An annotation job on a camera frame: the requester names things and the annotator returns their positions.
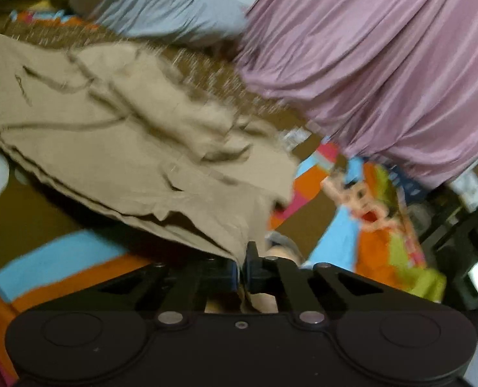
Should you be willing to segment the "pink satin curtain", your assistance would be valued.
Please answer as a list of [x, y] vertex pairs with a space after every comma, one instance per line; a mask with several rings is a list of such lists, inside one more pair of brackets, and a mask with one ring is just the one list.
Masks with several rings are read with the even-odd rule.
[[478, 157], [478, 0], [256, 0], [236, 65], [345, 155], [426, 187]]

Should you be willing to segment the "beige large garment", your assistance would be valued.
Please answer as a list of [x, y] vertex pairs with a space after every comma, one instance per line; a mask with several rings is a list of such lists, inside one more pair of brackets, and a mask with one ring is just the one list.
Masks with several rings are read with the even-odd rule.
[[0, 148], [94, 212], [243, 262], [298, 162], [145, 47], [49, 50], [0, 34]]

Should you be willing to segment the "white desk with items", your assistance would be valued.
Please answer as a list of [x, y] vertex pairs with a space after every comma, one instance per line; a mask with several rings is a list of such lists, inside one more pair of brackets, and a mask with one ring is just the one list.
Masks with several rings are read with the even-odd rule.
[[448, 187], [459, 197], [468, 212], [478, 208], [478, 159], [455, 179]]

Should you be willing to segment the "brown patterned colourful bedspread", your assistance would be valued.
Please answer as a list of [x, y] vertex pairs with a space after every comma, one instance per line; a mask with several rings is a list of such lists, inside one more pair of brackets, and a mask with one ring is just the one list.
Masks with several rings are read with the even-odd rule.
[[[335, 150], [320, 141], [290, 153], [298, 162], [292, 197], [273, 208], [264, 242], [255, 242], [259, 255], [301, 268], [329, 263], [384, 288], [320, 327], [280, 313], [272, 295], [248, 293], [246, 256], [237, 262], [202, 252], [94, 212], [0, 148], [0, 294], [17, 309], [0, 351], [20, 384], [460, 384], [477, 346], [473, 328], [406, 289], [408, 277], [395, 264], [413, 245], [412, 227], [374, 196], [371, 168], [351, 183]], [[118, 278], [145, 266], [206, 259], [238, 266], [239, 312], [158, 326], [116, 292]]]

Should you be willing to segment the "dark blue cloth under curtain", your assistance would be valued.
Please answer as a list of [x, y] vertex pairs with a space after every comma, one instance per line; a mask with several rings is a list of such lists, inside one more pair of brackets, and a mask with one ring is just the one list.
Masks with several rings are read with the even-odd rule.
[[388, 167], [389, 177], [392, 183], [404, 193], [407, 204], [420, 203], [425, 200], [428, 191], [415, 179], [408, 177], [398, 166]]

